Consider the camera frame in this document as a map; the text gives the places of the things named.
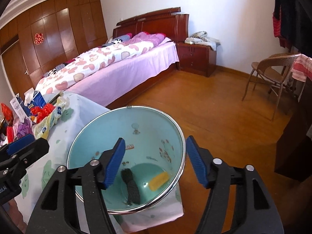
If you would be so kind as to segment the red honeycomb paper decoration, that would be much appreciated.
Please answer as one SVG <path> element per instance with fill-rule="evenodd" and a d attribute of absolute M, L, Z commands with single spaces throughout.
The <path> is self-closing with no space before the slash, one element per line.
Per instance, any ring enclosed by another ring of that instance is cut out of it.
<path fill-rule="evenodd" d="M 15 135 L 14 135 L 14 129 L 13 127 L 11 126 L 8 126 L 6 128 L 6 137 L 7 137 L 7 142 L 10 144 L 12 142 L 14 142 L 14 138 L 15 138 Z"/>

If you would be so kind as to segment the purple wrapper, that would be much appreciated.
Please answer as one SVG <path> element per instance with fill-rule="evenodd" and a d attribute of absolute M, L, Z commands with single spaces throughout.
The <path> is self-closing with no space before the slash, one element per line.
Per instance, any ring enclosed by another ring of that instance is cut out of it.
<path fill-rule="evenodd" d="M 16 139 L 25 137 L 32 133 L 32 122 L 28 118 L 24 118 L 23 121 L 18 121 L 13 125 L 14 135 Z"/>

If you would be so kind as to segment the yellow sponge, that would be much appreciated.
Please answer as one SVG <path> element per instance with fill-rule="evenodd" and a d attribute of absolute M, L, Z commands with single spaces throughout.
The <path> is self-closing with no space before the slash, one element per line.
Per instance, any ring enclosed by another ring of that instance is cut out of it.
<path fill-rule="evenodd" d="M 168 172 L 162 172 L 149 181 L 149 189 L 151 191 L 156 191 L 161 188 L 166 182 L 168 182 L 169 179 L 170 175 L 168 174 Z"/>

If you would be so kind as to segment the yellow white plastic bag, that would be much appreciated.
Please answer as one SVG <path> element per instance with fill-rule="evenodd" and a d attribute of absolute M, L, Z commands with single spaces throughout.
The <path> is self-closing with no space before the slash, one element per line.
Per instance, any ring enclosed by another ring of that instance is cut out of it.
<path fill-rule="evenodd" d="M 51 128 L 58 123 L 62 114 L 69 108 L 69 98 L 59 97 L 53 112 L 40 123 L 32 126 L 32 133 L 35 139 L 44 138 L 47 139 Z"/>

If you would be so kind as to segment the red plastic bag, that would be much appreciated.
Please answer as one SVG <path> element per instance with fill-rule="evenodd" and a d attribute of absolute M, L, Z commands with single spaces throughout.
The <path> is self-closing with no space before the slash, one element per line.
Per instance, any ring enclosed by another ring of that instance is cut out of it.
<path fill-rule="evenodd" d="M 47 103 L 42 108 L 34 106 L 30 109 L 31 121 L 35 124 L 43 121 L 44 118 L 48 117 L 53 110 L 55 109 L 54 105 Z"/>

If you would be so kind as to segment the red gift bag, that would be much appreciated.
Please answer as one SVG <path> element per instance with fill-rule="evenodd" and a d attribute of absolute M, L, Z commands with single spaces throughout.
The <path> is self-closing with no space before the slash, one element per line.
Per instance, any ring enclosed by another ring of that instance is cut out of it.
<path fill-rule="evenodd" d="M 1 109 L 8 126 L 13 126 L 14 116 L 12 110 L 4 103 L 1 103 Z"/>

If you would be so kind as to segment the white milk carton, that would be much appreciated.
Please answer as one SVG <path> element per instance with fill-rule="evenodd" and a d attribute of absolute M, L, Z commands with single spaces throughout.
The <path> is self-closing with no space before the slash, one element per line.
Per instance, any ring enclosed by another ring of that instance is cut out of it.
<path fill-rule="evenodd" d="M 24 123 L 24 120 L 30 117 L 31 113 L 27 106 L 25 106 L 23 100 L 16 94 L 13 99 L 10 101 L 10 105 L 12 106 L 14 112 L 19 117 L 20 122 Z"/>

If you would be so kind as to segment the blue look milk carton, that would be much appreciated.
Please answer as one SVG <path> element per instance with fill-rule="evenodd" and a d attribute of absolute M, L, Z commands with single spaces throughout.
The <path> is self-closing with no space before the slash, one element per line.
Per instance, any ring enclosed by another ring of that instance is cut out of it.
<path fill-rule="evenodd" d="M 41 92 L 30 88 L 24 93 L 24 111 L 27 116 L 31 116 L 31 108 L 40 107 L 43 108 L 46 105 L 45 99 L 43 98 Z"/>

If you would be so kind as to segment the dark flat packet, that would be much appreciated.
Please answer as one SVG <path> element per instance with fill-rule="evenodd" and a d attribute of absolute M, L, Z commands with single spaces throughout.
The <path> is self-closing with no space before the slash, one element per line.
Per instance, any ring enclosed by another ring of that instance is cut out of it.
<path fill-rule="evenodd" d="M 49 103 L 52 105 L 55 105 L 58 98 L 63 96 L 63 91 L 60 91 L 58 94 L 56 94 L 50 101 Z"/>

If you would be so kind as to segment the wooden nightstand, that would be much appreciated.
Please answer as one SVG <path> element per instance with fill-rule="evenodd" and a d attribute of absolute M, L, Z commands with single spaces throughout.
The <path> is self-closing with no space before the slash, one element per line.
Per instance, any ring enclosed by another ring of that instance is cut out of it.
<path fill-rule="evenodd" d="M 209 46 L 176 44 L 179 57 L 178 70 L 210 77 L 216 69 L 216 51 Z"/>

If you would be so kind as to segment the clothes pile on nightstand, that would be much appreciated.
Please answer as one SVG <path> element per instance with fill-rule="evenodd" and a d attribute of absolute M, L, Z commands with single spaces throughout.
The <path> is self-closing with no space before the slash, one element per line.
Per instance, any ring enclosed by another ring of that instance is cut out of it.
<path fill-rule="evenodd" d="M 196 44 L 211 47 L 213 51 L 216 51 L 217 47 L 221 44 L 219 40 L 212 37 L 208 37 L 207 32 L 196 32 L 190 37 L 187 37 L 184 41 L 186 44 Z"/>

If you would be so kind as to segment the wooden bed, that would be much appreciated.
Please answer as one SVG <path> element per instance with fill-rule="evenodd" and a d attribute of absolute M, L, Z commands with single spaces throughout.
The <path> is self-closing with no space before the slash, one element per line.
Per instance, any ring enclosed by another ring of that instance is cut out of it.
<path fill-rule="evenodd" d="M 176 69 L 176 44 L 188 36 L 189 15 L 179 7 L 141 14 L 117 23 L 113 36 L 163 33 L 170 39 L 138 57 L 116 62 L 64 90 L 104 107 L 125 106 Z"/>

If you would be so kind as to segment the pink striped towel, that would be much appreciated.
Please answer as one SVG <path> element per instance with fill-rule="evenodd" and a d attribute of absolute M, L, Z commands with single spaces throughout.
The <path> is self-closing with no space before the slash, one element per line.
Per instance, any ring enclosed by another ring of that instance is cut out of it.
<path fill-rule="evenodd" d="M 307 78 L 312 80 L 312 58 L 301 54 L 297 57 L 291 68 L 292 78 L 306 82 Z"/>

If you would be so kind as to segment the brown wooden wardrobe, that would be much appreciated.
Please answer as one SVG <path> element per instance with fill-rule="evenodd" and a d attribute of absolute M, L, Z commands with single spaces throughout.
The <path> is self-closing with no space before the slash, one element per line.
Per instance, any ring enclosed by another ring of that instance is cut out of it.
<path fill-rule="evenodd" d="M 34 44 L 36 33 L 43 33 L 44 42 L 40 45 Z M 1 59 L 16 41 L 34 88 L 46 72 L 107 41 L 100 0 L 39 3 L 1 27 Z"/>

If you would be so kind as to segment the hanging red clothes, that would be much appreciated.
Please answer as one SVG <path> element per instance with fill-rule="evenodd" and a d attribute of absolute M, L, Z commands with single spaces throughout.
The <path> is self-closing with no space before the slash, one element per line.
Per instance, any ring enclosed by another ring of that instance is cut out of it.
<path fill-rule="evenodd" d="M 311 19 L 299 0 L 275 0 L 273 34 L 280 46 L 311 57 Z"/>

